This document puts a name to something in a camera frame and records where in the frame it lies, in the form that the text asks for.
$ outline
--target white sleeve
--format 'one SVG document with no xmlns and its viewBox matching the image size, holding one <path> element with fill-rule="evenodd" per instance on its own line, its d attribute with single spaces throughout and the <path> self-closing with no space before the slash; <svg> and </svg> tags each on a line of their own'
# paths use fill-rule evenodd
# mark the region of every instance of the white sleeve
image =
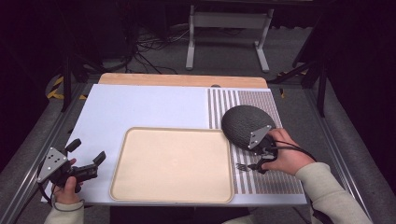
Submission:
<svg viewBox="0 0 396 224">
<path fill-rule="evenodd" d="M 352 195 L 340 186 L 327 164 L 306 165 L 296 177 L 303 182 L 314 208 L 326 214 L 333 223 L 372 223 Z"/>
<path fill-rule="evenodd" d="M 83 224 L 84 223 L 84 203 L 61 204 L 55 203 L 45 224 Z"/>
</svg>

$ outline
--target hand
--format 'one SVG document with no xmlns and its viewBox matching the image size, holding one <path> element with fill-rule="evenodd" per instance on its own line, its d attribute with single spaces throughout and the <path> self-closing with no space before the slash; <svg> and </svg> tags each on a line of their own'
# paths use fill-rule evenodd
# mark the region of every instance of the hand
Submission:
<svg viewBox="0 0 396 224">
<path fill-rule="evenodd" d="M 75 162 L 76 159 L 73 159 L 70 161 L 70 164 L 73 165 Z M 77 184 L 76 178 L 70 176 L 69 178 L 67 178 L 64 188 L 54 186 L 53 194 L 55 195 L 56 202 L 62 204 L 79 203 L 79 197 L 75 193 L 76 184 Z"/>
<path fill-rule="evenodd" d="M 298 146 L 297 143 L 291 139 L 285 129 L 273 129 L 268 132 L 268 134 L 270 134 L 275 141 L 282 141 Z M 276 142 L 276 146 L 289 147 L 290 145 Z M 315 161 L 303 152 L 290 149 L 280 149 L 277 153 L 276 161 L 264 163 L 262 165 L 262 169 L 278 170 L 288 175 L 295 175 L 298 170 L 313 162 Z"/>
</svg>

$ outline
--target beige tray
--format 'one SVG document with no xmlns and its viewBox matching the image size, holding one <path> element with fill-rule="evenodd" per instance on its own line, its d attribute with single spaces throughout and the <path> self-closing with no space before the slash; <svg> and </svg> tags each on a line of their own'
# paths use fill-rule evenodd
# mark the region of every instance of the beige tray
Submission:
<svg viewBox="0 0 396 224">
<path fill-rule="evenodd" d="M 227 203 L 230 148 L 221 130 L 132 128 L 110 189 L 116 201 Z"/>
</svg>

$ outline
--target metal rail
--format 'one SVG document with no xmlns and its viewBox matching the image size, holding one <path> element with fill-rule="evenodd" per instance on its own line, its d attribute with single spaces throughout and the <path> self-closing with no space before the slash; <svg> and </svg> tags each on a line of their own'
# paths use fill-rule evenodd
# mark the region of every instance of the metal rail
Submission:
<svg viewBox="0 0 396 224">
<path fill-rule="evenodd" d="M 15 196 L 12 198 L 11 202 L 9 203 L 6 212 L 1 217 L 0 223 L 2 224 L 14 223 L 17 218 L 17 215 L 19 214 L 23 206 L 26 203 L 28 203 L 27 200 L 35 187 L 35 179 L 36 179 L 35 174 L 38 165 L 46 156 L 48 149 L 55 143 L 56 139 L 59 136 L 60 130 L 62 129 L 65 121 L 68 119 L 71 112 L 73 111 L 73 107 L 76 105 L 78 101 L 78 97 L 82 94 L 82 91 L 85 88 L 85 84 L 82 83 L 77 83 L 75 85 L 76 87 L 72 95 L 73 100 L 70 106 L 63 113 L 61 113 L 56 119 L 54 125 L 52 126 L 51 131 L 49 132 L 49 136 L 47 137 L 42 148 L 38 151 L 37 156 L 35 157 L 35 160 L 32 163 L 32 166 L 26 173 L 26 176 L 22 180 L 22 183 L 18 188 L 17 192 L 15 193 Z"/>
<path fill-rule="evenodd" d="M 304 93 L 308 100 L 309 106 L 312 108 L 312 111 L 315 114 L 318 124 L 320 125 L 320 128 L 323 131 L 323 134 L 326 138 L 327 144 L 330 148 L 330 154 L 332 156 L 332 161 L 335 163 L 335 168 L 337 169 L 337 172 L 341 177 L 341 181 L 343 182 L 342 184 L 344 185 L 344 189 L 349 191 L 349 193 L 361 205 L 361 208 L 364 210 L 367 217 L 371 219 L 370 213 L 369 213 L 366 205 L 364 204 L 363 198 L 361 197 L 361 194 L 359 193 L 359 190 L 355 183 L 355 180 L 353 179 L 351 173 L 349 172 L 349 170 L 347 168 L 347 164 L 344 161 L 343 155 L 341 154 L 340 149 L 337 146 L 337 144 L 332 136 L 332 132 L 329 128 L 329 125 L 327 124 L 326 119 L 323 118 L 318 112 L 318 109 L 316 107 L 317 100 L 316 100 L 315 94 L 310 89 L 304 90 Z"/>
</svg>

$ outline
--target gray striped pattern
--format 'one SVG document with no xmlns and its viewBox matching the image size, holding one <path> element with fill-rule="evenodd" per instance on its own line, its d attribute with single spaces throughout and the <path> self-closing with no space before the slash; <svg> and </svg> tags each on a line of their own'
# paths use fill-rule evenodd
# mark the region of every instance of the gray striped pattern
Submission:
<svg viewBox="0 0 396 224">
<path fill-rule="evenodd" d="M 239 91 L 208 89 L 209 128 L 221 129 L 224 113 L 236 105 L 254 105 L 274 120 L 276 127 L 282 127 L 277 114 L 271 91 Z M 259 158 L 245 150 L 231 145 L 231 163 L 256 163 Z M 233 168 L 233 184 L 237 194 L 304 194 L 303 187 L 294 176 L 277 171 L 268 171 L 265 175 L 257 172 L 240 172 Z"/>
</svg>

